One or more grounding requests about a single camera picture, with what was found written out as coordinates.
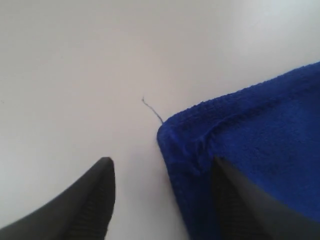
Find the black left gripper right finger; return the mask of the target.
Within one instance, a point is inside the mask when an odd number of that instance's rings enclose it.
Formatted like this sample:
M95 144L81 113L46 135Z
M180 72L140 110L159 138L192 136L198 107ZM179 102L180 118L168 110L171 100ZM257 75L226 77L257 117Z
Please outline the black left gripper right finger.
M215 157L214 206L224 240L318 240L320 224L292 210Z

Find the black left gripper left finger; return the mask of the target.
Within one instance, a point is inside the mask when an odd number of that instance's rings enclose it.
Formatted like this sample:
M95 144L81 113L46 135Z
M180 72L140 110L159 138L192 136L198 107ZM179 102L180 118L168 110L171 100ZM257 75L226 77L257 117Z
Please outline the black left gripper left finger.
M114 162L99 159L69 188L1 228L2 240L103 240L116 200Z

